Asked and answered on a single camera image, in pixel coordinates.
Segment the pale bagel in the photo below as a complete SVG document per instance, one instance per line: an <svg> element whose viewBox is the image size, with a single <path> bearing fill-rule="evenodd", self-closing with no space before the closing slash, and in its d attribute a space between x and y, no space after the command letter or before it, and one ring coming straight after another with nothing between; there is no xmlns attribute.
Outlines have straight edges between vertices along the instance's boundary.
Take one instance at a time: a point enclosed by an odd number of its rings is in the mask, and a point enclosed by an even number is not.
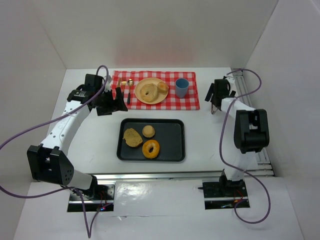
<svg viewBox="0 0 320 240"><path fill-rule="evenodd" d="M144 84L139 93L143 101L150 103L157 99L158 87L154 83Z"/></svg>

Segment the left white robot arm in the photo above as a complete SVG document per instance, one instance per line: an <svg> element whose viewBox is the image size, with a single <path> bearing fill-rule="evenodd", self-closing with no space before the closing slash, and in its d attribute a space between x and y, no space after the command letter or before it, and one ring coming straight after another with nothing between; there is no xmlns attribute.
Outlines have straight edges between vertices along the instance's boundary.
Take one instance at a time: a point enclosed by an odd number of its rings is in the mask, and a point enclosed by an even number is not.
<svg viewBox="0 0 320 240"><path fill-rule="evenodd" d="M116 87L116 95L111 90L104 91L89 102L95 93L96 88L73 90L67 98L62 119L38 146L28 148L27 158L34 180L81 190L93 189L97 185L92 175L75 170L68 159L70 145L92 109L96 109L99 116L128 109L120 87Z"/></svg>

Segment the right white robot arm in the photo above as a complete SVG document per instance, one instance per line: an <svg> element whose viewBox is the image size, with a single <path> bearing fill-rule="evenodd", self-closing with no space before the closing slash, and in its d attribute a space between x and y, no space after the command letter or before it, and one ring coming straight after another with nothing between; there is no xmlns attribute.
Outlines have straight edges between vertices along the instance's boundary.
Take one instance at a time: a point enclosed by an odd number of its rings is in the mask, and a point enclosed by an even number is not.
<svg viewBox="0 0 320 240"><path fill-rule="evenodd" d="M225 78L216 79L205 97L211 103L212 112L222 111L234 119L233 142L238 150L235 160L219 177L219 191L224 197L231 197L244 186L244 171L256 154L270 142L268 116L264 109L252 108L235 97L231 84Z"/></svg>

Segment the small round bun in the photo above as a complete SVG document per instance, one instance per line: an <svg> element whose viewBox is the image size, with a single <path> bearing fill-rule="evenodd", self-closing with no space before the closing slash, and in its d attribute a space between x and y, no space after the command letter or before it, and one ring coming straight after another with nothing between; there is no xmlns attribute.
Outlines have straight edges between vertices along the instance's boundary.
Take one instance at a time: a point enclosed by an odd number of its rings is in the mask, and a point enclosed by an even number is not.
<svg viewBox="0 0 320 240"><path fill-rule="evenodd" d="M166 94L169 90L169 86L165 82L159 82L157 84L157 89L160 93Z"/></svg>

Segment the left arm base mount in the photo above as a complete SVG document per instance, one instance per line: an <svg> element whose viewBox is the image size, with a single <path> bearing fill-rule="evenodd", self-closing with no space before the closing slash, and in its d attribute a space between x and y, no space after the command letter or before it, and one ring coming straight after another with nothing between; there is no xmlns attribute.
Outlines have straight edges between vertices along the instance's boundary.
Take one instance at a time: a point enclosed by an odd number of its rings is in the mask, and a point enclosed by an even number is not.
<svg viewBox="0 0 320 240"><path fill-rule="evenodd" d="M101 212L113 212L114 211L114 197L115 197L116 184L114 182L107 182L102 184L94 193L93 196L85 195L83 191L80 190L82 198L84 200L85 211L89 213L96 212L100 210ZM68 213L80 213L83 212L81 197L77 194L75 190L69 195Z"/></svg>

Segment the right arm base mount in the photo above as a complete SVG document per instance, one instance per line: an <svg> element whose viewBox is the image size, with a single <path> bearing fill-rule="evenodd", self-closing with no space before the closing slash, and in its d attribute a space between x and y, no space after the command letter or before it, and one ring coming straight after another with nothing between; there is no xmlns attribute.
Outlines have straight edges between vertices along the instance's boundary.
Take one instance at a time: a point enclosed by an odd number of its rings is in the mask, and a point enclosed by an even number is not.
<svg viewBox="0 0 320 240"><path fill-rule="evenodd" d="M203 192L204 207L206 210L249 208L250 202L246 184L243 180L235 185L227 185L226 182L211 181L203 182L197 188Z"/></svg>

